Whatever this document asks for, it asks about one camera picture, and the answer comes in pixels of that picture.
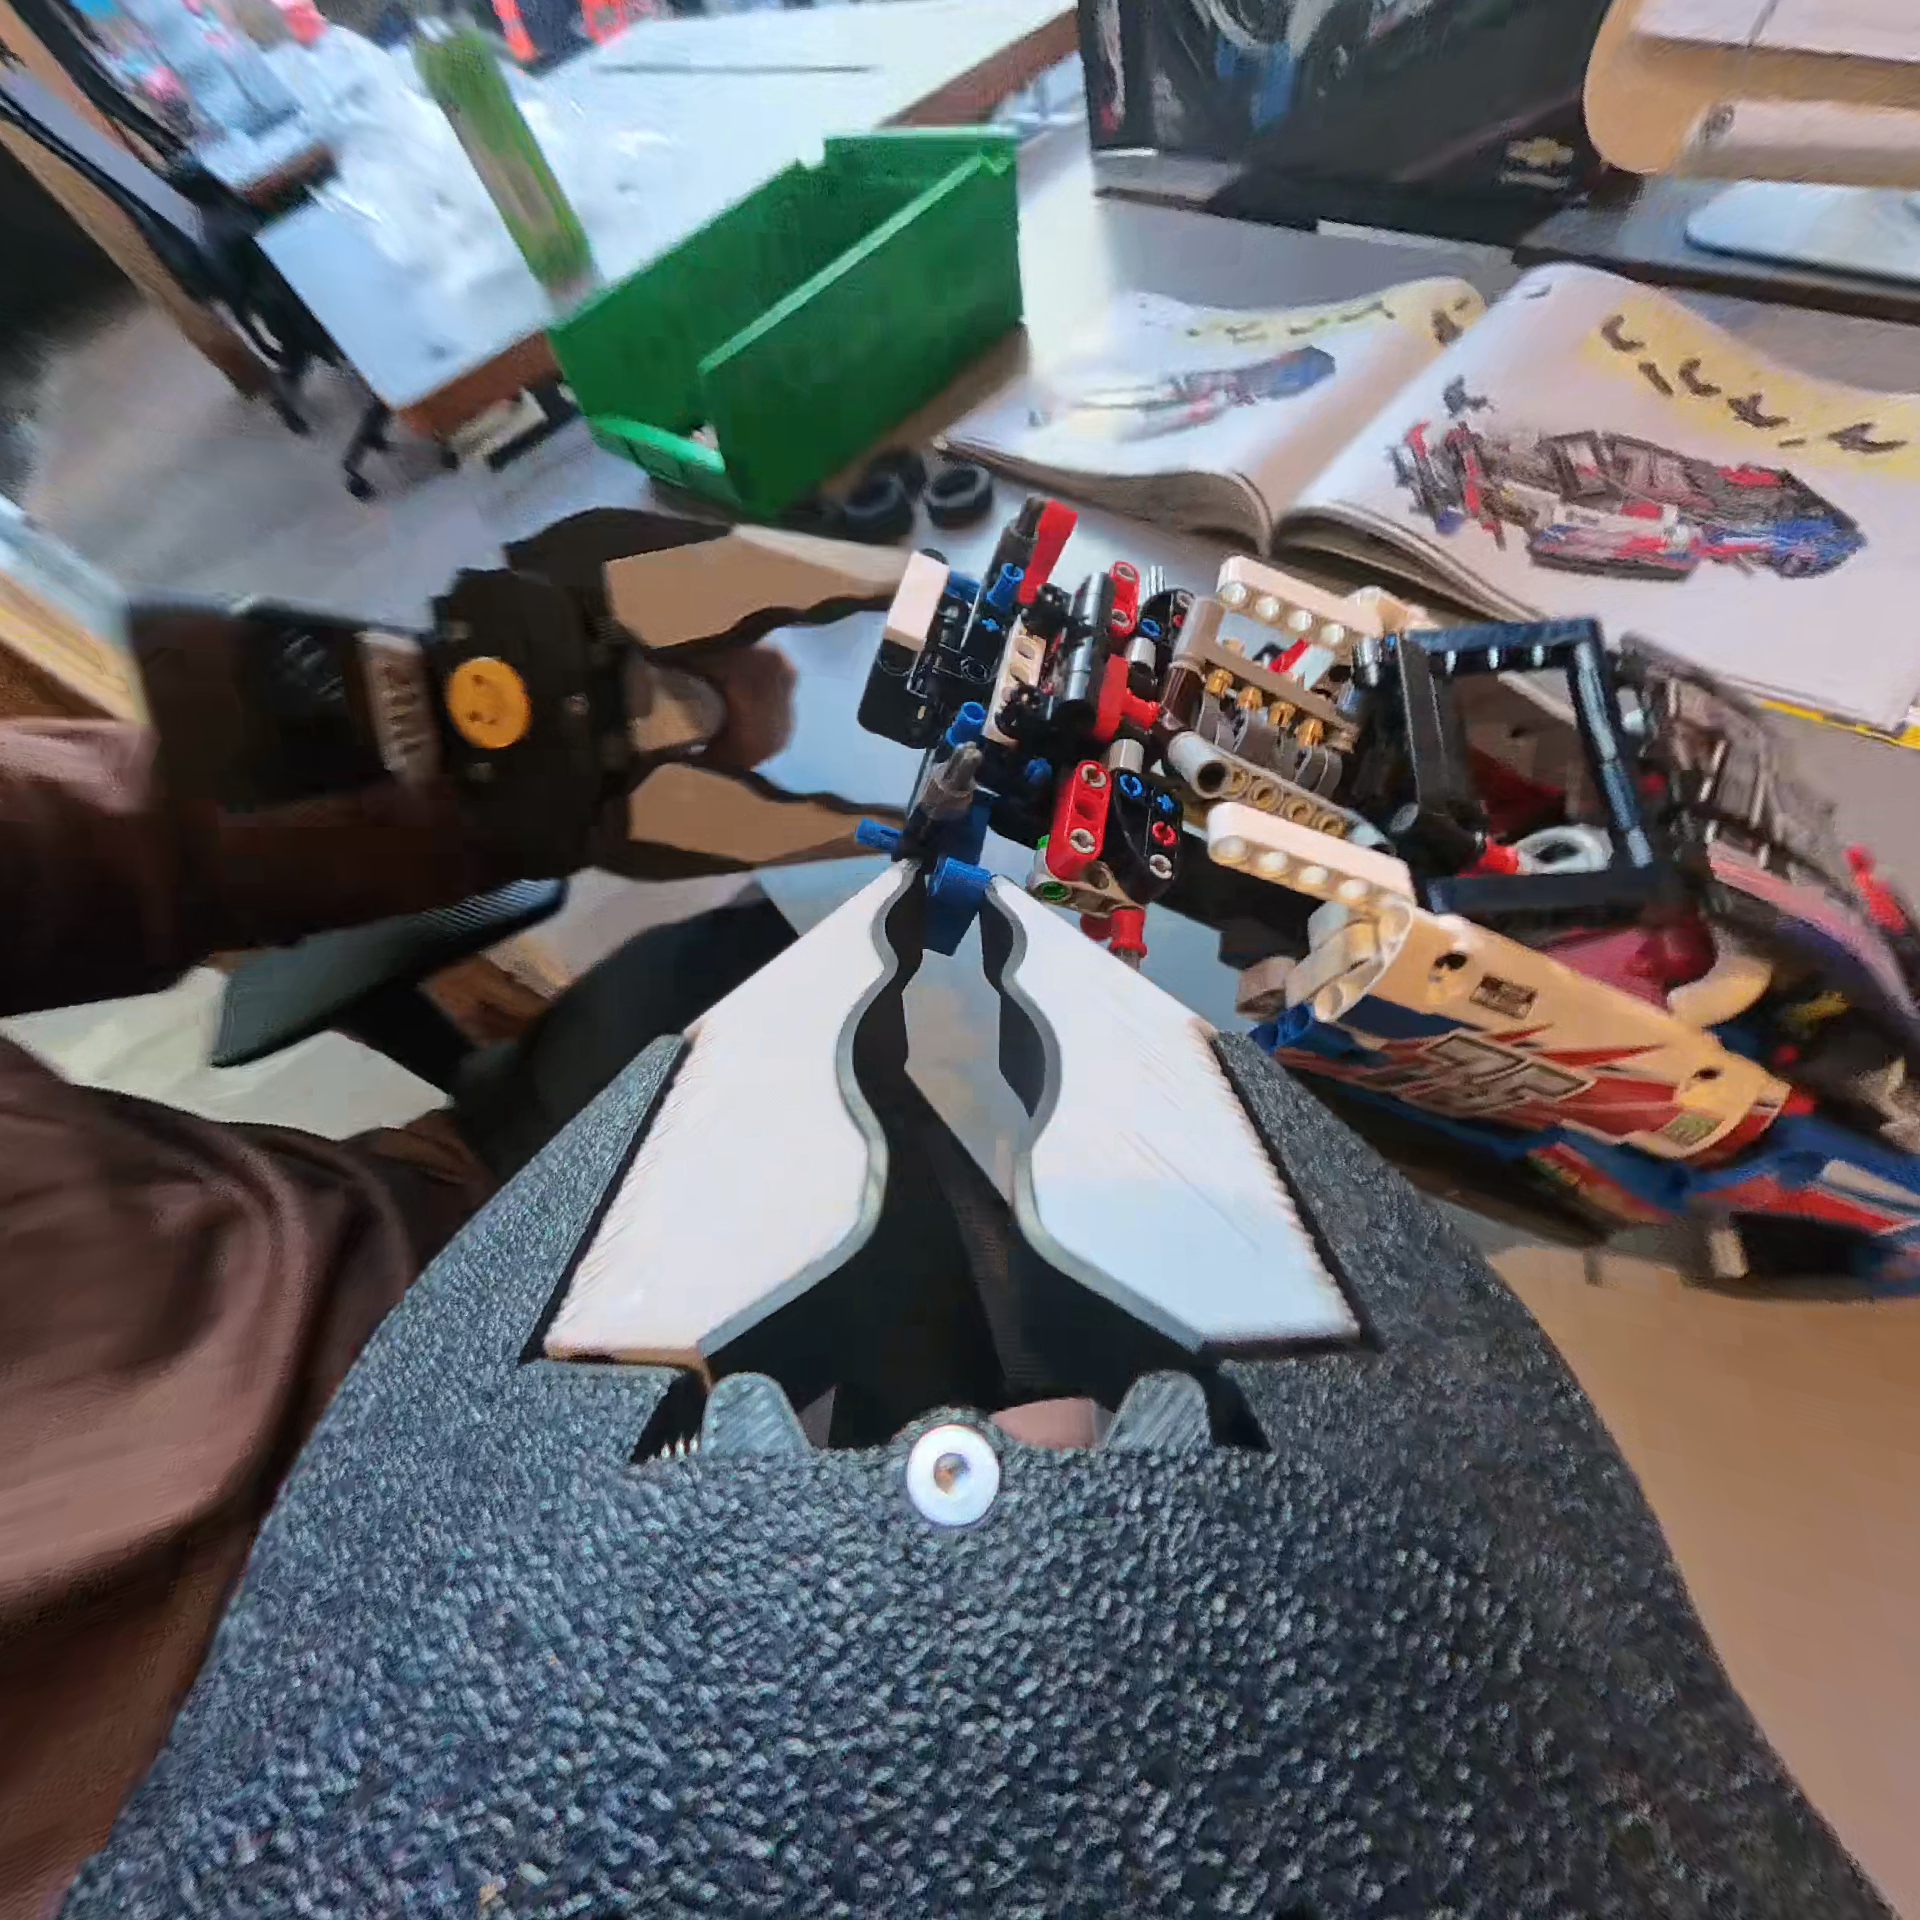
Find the person's left forearm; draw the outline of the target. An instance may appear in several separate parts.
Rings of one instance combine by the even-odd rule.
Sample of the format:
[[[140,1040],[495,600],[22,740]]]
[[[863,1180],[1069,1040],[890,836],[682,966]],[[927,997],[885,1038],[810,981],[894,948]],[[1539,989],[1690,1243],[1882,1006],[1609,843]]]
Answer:
[[[277,603],[137,596],[148,723],[5,723],[2,1013],[158,991],[212,952],[454,904],[502,879],[444,776],[380,755],[363,639]]]

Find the black chair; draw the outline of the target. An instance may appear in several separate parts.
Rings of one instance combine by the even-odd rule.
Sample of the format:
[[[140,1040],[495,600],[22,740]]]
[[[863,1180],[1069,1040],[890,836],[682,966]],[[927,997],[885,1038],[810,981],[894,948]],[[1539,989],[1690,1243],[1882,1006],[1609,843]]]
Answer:
[[[308,370],[348,370],[348,358],[271,266],[255,210],[204,171],[174,182],[19,63],[5,63],[2,125],[5,154],[201,358],[306,437]]]

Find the open instruction booklet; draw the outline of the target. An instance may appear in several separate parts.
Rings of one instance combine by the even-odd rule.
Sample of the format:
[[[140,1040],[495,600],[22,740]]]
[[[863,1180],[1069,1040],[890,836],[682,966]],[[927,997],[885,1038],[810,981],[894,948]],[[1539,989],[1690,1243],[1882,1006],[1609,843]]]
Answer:
[[[1589,616],[1770,704],[1902,735],[1917,398],[1549,266],[1241,310],[1126,295],[947,451],[1489,620]]]

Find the green plastic bin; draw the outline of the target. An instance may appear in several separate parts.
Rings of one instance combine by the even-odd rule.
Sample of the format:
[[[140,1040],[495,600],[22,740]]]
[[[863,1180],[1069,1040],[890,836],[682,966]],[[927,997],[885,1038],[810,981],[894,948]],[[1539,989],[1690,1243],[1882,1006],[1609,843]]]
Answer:
[[[772,522],[1021,314],[1018,136],[908,128],[828,140],[546,341],[604,447]]]

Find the person's brown sweater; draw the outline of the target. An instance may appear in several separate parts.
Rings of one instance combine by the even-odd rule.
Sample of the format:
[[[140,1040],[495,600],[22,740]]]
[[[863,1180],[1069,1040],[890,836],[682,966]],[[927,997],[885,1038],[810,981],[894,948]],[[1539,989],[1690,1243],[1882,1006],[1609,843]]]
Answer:
[[[334,1142],[5,1044],[2,1907],[153,1763],[283,1474],[491,1176],[444,1116]]]

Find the white topped table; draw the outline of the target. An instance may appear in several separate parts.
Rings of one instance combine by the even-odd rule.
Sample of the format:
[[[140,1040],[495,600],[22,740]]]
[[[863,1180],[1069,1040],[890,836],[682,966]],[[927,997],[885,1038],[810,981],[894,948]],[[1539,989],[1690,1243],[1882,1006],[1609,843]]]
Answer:
[[[828,136],[988,120],[1075,45],[1073,5],[757,10],[643,20],[509,87],[618,282]],[[348,368],[435,439],[548,378],[567,307],[517,253],[413,59],[331,30],[295,78],[337,174],[259,245]]]

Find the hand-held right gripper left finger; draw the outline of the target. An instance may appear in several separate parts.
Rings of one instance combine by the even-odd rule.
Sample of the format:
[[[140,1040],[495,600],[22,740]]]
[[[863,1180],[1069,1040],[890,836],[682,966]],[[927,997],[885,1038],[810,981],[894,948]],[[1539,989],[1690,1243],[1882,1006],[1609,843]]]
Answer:
[[[715,1368],[869,1246],[890,1148],[855,1042],[899,984],[887,922],[914,877],[882,871],[687,1029],[546,1358]]]

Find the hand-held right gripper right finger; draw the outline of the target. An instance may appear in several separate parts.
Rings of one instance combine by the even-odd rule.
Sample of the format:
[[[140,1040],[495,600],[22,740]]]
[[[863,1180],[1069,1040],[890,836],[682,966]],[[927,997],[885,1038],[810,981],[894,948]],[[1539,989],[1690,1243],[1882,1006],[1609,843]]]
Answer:
[[[1209,1020],[1006,879],[988,975],[1025,1108],[1014,1220],[1050,1267],[1193,1355],[1359,1336]]]

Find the brick-built toy race car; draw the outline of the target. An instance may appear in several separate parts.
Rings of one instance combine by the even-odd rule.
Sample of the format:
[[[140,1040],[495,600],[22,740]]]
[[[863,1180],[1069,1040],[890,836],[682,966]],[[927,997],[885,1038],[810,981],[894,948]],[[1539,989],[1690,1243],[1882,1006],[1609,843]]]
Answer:
[[[1126,964],[1219,938],[1237,1015],[1374,1144],[1707,1282],[1916,1288],[1916,903],[1747,696],[1591,620],[1435,624],[1231,560],[1053,578],[1030,495],[903,566],[858,701],[917,755],[863,830],[964,925],[989,831]]]

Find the green cylindrical bottle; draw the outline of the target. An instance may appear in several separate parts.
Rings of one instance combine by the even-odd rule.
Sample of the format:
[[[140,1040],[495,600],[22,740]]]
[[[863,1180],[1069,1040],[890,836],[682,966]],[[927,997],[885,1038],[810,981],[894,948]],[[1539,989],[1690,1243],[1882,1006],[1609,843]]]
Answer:
[[[589,237],[491,40],[462,15],[421,13],[412,54],[525,269],[554,296],[579,295],[595,275]]]

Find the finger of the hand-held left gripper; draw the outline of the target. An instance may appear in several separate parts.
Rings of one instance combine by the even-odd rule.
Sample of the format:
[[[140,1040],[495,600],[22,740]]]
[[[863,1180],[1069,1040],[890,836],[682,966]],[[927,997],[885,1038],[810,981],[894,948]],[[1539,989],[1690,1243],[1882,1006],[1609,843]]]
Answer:
[[[858,856],[861,826],[903,822],[895,807],[789,792],[757,774],[654,770],[629,796],[629,875],[711,877]]]
[[[726,648],[887,610],[911,558],[820,535],[724,530],[609,562],[609,610],[652,654]]]

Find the toy car set box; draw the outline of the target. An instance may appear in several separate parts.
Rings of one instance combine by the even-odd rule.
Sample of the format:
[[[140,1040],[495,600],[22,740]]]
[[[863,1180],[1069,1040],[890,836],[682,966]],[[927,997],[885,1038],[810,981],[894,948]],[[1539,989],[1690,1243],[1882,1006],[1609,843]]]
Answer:
[[[1081,2],[1099,187],[1215,218],[1510,246],[1615,168],[1607,2]]]

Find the white rounded flat device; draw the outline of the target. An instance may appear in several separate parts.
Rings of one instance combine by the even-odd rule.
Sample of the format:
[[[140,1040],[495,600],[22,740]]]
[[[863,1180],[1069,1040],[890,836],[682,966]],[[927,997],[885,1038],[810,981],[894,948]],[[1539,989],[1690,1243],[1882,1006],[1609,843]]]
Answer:
[[[1833,182],[1731,182],[1687,218],[1687,240],[1782,269],[1917,285],[1917,191]]]

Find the person's left hand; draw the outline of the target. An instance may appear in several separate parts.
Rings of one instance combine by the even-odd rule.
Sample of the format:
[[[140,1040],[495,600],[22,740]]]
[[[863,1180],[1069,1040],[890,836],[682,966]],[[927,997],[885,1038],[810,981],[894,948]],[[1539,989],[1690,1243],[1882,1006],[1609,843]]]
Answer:
[[[673,755],[722,774],[753,774],[778,759],[796,726],[798,670],[770,639],[734,647],[691,670],[655,671],[659,701],[679,733]]]

